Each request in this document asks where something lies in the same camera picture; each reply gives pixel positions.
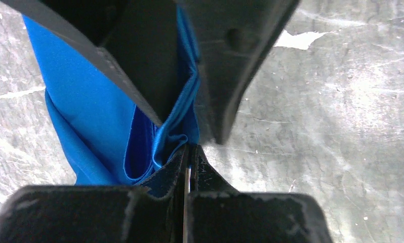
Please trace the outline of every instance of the black clamp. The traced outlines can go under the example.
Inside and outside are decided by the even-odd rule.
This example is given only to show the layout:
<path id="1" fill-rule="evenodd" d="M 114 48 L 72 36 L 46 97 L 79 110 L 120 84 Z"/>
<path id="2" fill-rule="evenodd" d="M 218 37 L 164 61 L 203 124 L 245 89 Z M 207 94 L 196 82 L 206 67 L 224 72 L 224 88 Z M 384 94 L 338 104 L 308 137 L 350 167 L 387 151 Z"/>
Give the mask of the black clamp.
<path id="1" fill-rule="evenodd" d="M 200 146 L 185 145 L 139 186 L 20 189 L 0 214 L 0 243 L 20 242 L 332 240 L 313 198 L 240 193 L 210 166 Z"/>
<path id="2" fill-rule="evenodd" d="M 299 0 L 1 0 L 86 57 L 160 126 L 180 94 L 177 7 L 196 35 L 201 91 L 217 143 Z"/>

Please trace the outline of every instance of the white paint speck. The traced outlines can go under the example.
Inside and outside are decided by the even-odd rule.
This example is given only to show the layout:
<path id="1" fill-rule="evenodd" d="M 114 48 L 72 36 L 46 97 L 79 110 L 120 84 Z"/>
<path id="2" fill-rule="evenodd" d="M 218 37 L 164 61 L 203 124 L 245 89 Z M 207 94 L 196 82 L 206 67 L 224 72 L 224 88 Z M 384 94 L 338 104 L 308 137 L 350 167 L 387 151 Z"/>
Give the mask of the white paint speck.
<path id="1" fill-rule="evenodd" d="M 0 95 L 0 99 L 14 99 L 14 98 L 18 98 L 18 97 L 23 97 L 25 95 L 29 95 L 32 94 L 34 92 L 39 92 L 39 91 L 43 91 L 45 90 L 46 87 L 33 87 L 29 90 L 25 90 L 25 91 L 17 91 L 17 92 L 8 92 L 6 94 Z"/>
<path id="2" fill-rule="evenodd" d="M 296 181 L 296 179 L 294 179 L 292 184 L 290 185 L 289 193 L 292 192 L 292 190 L 295 188 L 295 181 Z"/>
<path id="3" fill-rule="evenodd" d="M 283 30 L 274 47 L 286 47 L 307 50 L 316 39 L 322 37 L 325 34 L 327 34 L 327 32 L 305 32 L 298 35 L 291 35 L 286 30 Z"/>

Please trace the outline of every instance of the blue cloth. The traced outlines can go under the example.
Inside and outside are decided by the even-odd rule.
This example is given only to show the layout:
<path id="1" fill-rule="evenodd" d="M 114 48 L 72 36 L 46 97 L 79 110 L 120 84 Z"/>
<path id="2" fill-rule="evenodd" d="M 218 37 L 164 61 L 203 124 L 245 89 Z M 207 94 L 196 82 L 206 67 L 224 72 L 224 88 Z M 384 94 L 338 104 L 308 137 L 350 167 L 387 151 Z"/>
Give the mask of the blue cloth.
<path id="1" fill-rule="evenodd" d="M 172 155 L 184 143 L 197 144 L 193 103 L 199 87 L 198 50 L 181 9 L 178 76 L 185 85 L 159 128 L 76 50 L 23 19 L 46 83 L 47 109 L 77 185 L 138 184 L 166 163 L 164 151 Z"/>

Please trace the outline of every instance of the scratched surface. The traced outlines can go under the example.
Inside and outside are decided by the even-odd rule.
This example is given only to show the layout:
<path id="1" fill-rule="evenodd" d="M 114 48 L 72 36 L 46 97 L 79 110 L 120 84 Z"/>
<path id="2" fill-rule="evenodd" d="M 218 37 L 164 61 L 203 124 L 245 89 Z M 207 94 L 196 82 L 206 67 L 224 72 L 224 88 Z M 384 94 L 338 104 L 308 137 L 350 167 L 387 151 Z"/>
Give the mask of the scratched surface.
<path id="1" fill-rule="evenodd" d="M 229 143 L 199 121 L 226 180 L 314 196 L 335 242 L 404 242 L 404 1 L 379 2 L 303 0 Z M 0 4 L 0 207 L 23 185 L 75 181 L 43 90 L 21 17 Z"/>

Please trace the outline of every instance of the black rubber piece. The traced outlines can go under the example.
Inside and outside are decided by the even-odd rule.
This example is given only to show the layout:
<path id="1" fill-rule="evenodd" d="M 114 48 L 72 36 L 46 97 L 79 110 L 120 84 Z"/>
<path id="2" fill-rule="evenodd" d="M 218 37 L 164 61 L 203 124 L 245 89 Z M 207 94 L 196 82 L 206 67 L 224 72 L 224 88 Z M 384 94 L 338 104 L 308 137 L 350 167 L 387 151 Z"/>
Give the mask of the black rubber piece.
<path id="1" fill-rule="evenodd" d="M 0 213 L 0 243 L 182 242 L 188 146 L 140 186 L 28 186 Z"/>
<path id="2" fill-rule="evenodd" d="M 257 70 L 299 0 L 177 0 L 199 44 L 201 89 L 216 142 L 224 144 Z"/>
<path id="3" fill-rule="evenodd" d="M 184 86 L 177 79 L 177 8 L 172 0 L 1 2 L 76 49 L 157 126 L 167 119 Z"/>
<path id="4" fill-rule="evenodd" d="M 332 243 L 317 202 L 302 194 L 191 192 L 188 242 Z"/>

